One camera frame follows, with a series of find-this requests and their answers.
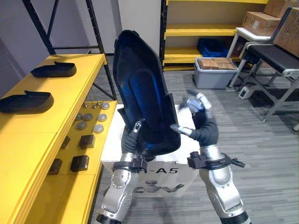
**gray button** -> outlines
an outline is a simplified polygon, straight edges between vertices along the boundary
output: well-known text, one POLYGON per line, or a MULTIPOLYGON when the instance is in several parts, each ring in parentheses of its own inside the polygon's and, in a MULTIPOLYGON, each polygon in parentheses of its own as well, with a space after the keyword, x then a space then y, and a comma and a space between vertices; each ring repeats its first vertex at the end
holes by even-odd
POLYGON ((105 121, 105 120, 107 120, 107 115, 104 114, 104 113, 101 113, 101 114, 98 116, 98 120, 99 120, 99 121, 105 121))
POLYGON ((91 113, 86 113, 83 115, 83 120, 89 121, 93 119, 93 115, 91 113))
POLYGON ((77 123, 76 128, 79 130, 83 130, 87 127, 87 123, 85 121, 80 121, 79 123, 77 123))
POLYGON ((75 120, 81 120, 81 119, 82 119, 82 114, 81 114, 81 113, 78 113, 78 114, 76 115, 75 120))
POLYGON ((101 132, 103 132, 103 130, 104 130, 103 125, 96 125, 96 126, 93 128, 93 131, 96 132, 96 133, 101 133, 101 132))
POLYGON ((110 104, 109 103, 102 103, 102 109, 103 110, 107 110, 110 108, 110 104))

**metal shelving rack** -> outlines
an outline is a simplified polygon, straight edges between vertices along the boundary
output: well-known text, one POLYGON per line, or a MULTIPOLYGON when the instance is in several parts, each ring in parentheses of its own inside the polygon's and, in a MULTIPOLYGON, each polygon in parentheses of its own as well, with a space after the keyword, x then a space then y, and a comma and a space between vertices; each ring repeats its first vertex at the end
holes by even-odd
POLYGON ((268 0, 161 0, 160 60, 164 71, 192 70, 196 57, 202 55, 196 47, 165 47, 169 36, 234 36, 237 25, 232 24, 167 24, 168 4, 172 1, 236 2, 266 4, 268 0))
MULTIPOLYGON (((57 11, 59 0, 55 0, 55 2, 54 2, 52 15, 51 15, 51 18, 50 18, 50 23, 49 23, 49 28, 48 28, 47 32, 45 31, 45 29, 44 29, 38 15, 37 15, 36 11, 34 9, 34 6, 31 3, 31 0, 22 0, 24 6, 25 6, 30 18, 31 18, 31 20, 33 21, 33 23, 34 23, 34 25, 37 29, 37 32, 39 33, 44 45, 46 46, 46 48, 48 49, 48 52, 51 55, 55 55, 56 54, 55 50, 59 50, 59 49, 99 49, 100 53, 104 54, 105 58, 106 58, 106 54, 104 52, 102 39, 101 39, 101 36, 100 36, 98 23, 97 23, 97 20, 96 20, 96 17, 95 17, 94 9, 93 9, 92 0, 85 0, 85 1, 86 1, 86 5, 87 5, 87 8, 88 8, 89 16, 90 16, 90 19, 91 19, 91 22, 92 22, 95 38, 97 40, 97 45, 94 45, 94 46, 60 46, 60 47, 53 47, 52 43, 50 41, 50 35, 51 35, 53 22, 54 22, 54 19, 55 19, 55 14, 56 14, 56 11, 57 11)), ((108 64, 104 64, 104 68, 105 68, 105 71, 106 71, 106 75, 107 75, 107 78, 108 78, 108 82, 109 82, 109 85, 110 85, 110 90, 112 92, 112 96, 111 96, 111 94, 109 94, 107 91, 105 91, 103 88, 101 88, 96 83, 93 83, 93 86, 95 86, 100 91, 105 93, 111 99, 117 100, 108 64)))

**yellow table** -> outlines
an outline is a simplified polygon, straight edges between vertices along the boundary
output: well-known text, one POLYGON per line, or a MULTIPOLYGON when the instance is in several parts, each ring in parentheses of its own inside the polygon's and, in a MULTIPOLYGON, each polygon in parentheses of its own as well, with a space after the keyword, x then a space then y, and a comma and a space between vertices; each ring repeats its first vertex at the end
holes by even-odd
POLYGON ((80 113, 91 113, 93 119, 87 121, 87 128, 76 129, 75 121, 67 136, 70 142, 65 149, 60 149, 56 158, 62 160, 57 175, 47 175, 34 201, 25 224, 86 224, 88 221, 96 185, 100 174, 100 159, 106 136, 115 111, 116 101, 108 101, 110 108, 102 110, 81 108, 80 113), (107 115, 106 121, 98 121, 100 113, 107 115), (104 131, 93 132, 93 127, 102 124, 104 131), (93 148, 81 149, 78 146, 82 135, 95 136, 93 148), (72 172, 70 170, 73 156, 87 155, 89 157, 88 170, 72 172))
POLYGON ((41 114, 0 113, 0 223, 24 223, 73 120, 102 64, 103 54, 53 55, 41 64, 75 63, 68 78, 35 78, 28 74, 5 97, 24 90, 48 91, 54 105, 41 114))

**blue plastic crate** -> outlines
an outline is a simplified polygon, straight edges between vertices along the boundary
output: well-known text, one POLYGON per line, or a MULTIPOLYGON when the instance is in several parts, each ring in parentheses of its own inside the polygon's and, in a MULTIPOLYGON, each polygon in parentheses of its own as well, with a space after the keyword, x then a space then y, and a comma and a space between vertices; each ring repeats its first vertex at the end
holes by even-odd
POLYGON ((200 38, 197 48, 203 57, 226 57, 228 50, 216 39, 200 38))

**black metal frame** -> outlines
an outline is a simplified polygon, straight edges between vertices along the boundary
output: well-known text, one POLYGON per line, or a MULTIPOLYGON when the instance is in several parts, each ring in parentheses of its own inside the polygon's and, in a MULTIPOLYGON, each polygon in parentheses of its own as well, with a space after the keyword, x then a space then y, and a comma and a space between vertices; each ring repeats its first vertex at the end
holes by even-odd
POLYGON ((165 31, 166 31, 166 24, 167 24, 167 9, 168 6, 166 5, 167 0, 161 0, 161 15, 160 15, 160 61, 163 66, 164 54, 165 54, 165 31))
MULTIPOLYGON (((49 23, 49 28, 48 31, 46 33, 45 29, 43 28, 43 25, 41 24, 40 19, 37 16, 37 13, 31 3, 31 0, 22 0, 32 22, 34 23, 38 34, 40 35, 44 45, 46 46, 46 48, 48 49, 48 52, 51 55, 55 55, 56 52, 55 50, 57 49, 99 49, 101 54, 104 54, 105 58, 106 58, 106 54, 104 52, 104 47, 103 47, 103 43, 102 43, 102 39, 100 36, 100 32, 99 32, 99 27, 98 27, 98 23, 95 17, 95 13, 94 13, 94 9, 93 9, 93 3, 92 0, 85 0, 86 1, 86 5, 87 5, 87 9, 89 12, 89 16, 93 25, 93 31, 95 34, 95 38, 97 40, 97 45, 96 46, 62 46, 62 47, 53 47, 52 43, 50 41, 50 35, 51 35, 51 31, 52 31, 52 27, 53 27, 53 22, 55 19, 55 14, 57 11, 57 7, 58 7, 58 3, 59 0, 55 0, 54 2, 54 6, 53 6, 53 10, 52 10, 52 15, 51 15, 51 19, 50 19, 50 23, 49 23)), ((110 90, 112 92, 112 96, 106 92, 105 90, 103 90, 100 86, 98 86, 96 83, 93 83, 93 86, 95 86, 96 88, 98 88, 100 91, 102 91, 103 93, 105 93, 107 96, 109 96, 111 99, 113 100, 117 100, 116 97, 116 93, 114 90, 114 86, 113 86, 113 82, 112 82, 112 78, 110 75, 110 70, 108 67, 108 64, 104 64, 104 68, 106 71, 106 75, 107 75, 107 79, 110 85, 110 90)))

